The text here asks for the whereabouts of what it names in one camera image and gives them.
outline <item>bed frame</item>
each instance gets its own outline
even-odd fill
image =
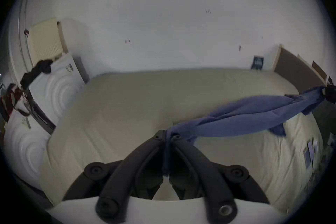
[[[292,83],[299,93],[316,86],[327,86],[325,80],[300,55],[295,56],[279,45],[273,71]]]

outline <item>screw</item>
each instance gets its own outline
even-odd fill
[[[99,166],[94,166],[91,168],[91,173],[94,175],[100,174],[102,171],[102,168]]]
[[[233,211],[232,206],[223,205],[218,212],[221,216],[228,216],[229,214],[232,213],[232,211]]]

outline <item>bedding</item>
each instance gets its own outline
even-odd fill
[[[49,139],[40,185],[56,205],[91,162],[124,159],[157,130],[202,117],[228,102],[284,94],[298,91],[272,71],[194,69],[95,77],[76,96]],[[202,137],[195,146],[213,162],[245,166],[271,205],[286,212],[313,172],[312,165],[305,167],[307,142],[317,140],[320,149],[323,143],[311,114],[296,115],[284,123],[284,129],[287,137],[262,131]],[[320,153],[313,161],[314,169]]]

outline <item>bed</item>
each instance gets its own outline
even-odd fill
[[[57,205],[87,164],[124,159],[159,129],[204,116],[230,101],[263,94],[298,94],[298,90],[274,71],[194,69],[95,77],[78,93],[49,139],[40,185]],[[195,146],[213,162],[245,166],[271,205],[288,212],[321,158],[320,150],[306,168],[303,150],[309,140],[318,141],[320,149],[323,142],[311,114],[298,114],[284,128],[287,137],[262,131],[199,138]],[[172,193],[166,193],[165,199],[174,197]]]

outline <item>mattress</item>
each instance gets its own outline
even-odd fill
[[[29,85],[31,95],[49,118],[57,125],[77,92],[85,85],[70,53],[51,64],[51,73],[41,73]]]
[[[40,190],[40,165],[49,138],[32,116],[24,117],[13,110],[4,136],[7,162],[19,178]]]
[[[91,162],[124,159],[157,130],[201,117],[230,101],[254,95],[297,94],[271,71],[200,69],[105,74],[92,79],[59,122],[43,156],[40,184],[56,205]],[[287,137],[268,131],[229,138],[199,138],[211,161],[245,166],[271,205],[286,212],[312,174],[303,149],[311,139],[323,148],[312,115],[284,123]],[[320,154],[314,160],[317,168]],[[157,199],[175,197],[171,193]]]

